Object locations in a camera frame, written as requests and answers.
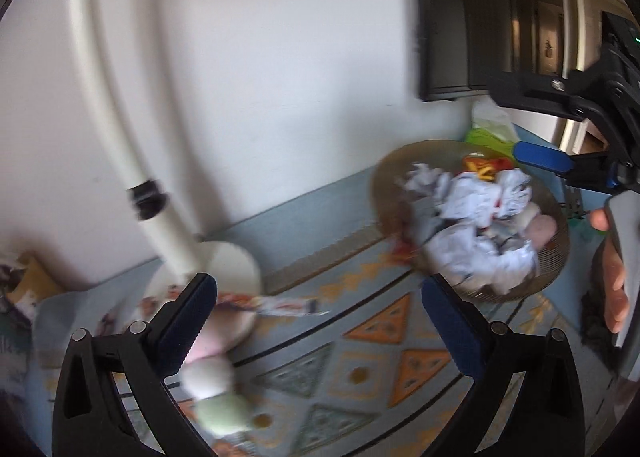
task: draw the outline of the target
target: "human hand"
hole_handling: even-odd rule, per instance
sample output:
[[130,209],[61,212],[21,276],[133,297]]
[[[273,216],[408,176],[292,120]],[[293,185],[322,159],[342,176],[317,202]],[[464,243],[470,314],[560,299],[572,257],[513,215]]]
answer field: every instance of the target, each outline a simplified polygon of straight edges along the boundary
[[[609,219],[604,210],[595,210],[589,215],[591,226],[600,231],[609,230]],[[624,283],[625,266],[620,255],[613,246],[611,236],[607,235],[602,254],[602,270],[604,275],[604,319],[613,334],[620,332],[622,323],[629,314],[629,300],[626,297]]]

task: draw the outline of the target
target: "white wall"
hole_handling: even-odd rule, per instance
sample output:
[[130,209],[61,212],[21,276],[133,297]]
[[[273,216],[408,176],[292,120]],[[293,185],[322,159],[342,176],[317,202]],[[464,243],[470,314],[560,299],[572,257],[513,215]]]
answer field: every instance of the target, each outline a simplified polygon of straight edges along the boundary
[[[468,128],[468,101],[411,95],[409,0],[99,1],[124,110],[193,231]],[[0,23],[0,234],[77,285],[153,253],[85,117],[65,4]]]

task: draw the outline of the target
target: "orange triangle pattern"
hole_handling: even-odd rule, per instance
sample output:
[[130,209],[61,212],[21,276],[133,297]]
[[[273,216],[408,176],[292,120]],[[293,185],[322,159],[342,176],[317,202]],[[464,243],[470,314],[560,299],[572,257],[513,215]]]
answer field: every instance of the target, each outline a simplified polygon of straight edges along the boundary
[[345,333],[344,337],[362,342],[401,344],[404,341],[410,305],[411,293],[407,293],[366,322]]
[[447,351],[410,349],[402,352],[398,379],[389,400],[389,408],[420,389],[451,360]]

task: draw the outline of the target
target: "green plastic item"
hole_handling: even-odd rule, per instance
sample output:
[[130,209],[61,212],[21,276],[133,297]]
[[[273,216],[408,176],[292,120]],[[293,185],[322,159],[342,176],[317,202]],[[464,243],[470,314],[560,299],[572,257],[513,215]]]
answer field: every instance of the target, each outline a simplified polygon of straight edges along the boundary
[[492,150],[503,154],[513,162],[516,161],[513,157],[513,147],[515,143],[503,141],[500,138],[495,137],[494,134],[485,128],[472,128],[469,130],[466,134],[465,142],[476,144],[478,146],[486,146],[487,148],[491,148]]
[[249,402],[237,393],[222,393],[197,401],[194,413],[198,424],[216,437],[226,437],[251,428]]

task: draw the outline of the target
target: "green plush ball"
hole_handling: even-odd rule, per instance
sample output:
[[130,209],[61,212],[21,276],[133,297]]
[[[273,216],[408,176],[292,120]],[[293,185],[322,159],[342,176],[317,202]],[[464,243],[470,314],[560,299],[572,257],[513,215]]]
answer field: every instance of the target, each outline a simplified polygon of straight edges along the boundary
[[197,401],[194,412],[198,424],[216,437],[250,429],[249,402],[237,393],[222,393]]

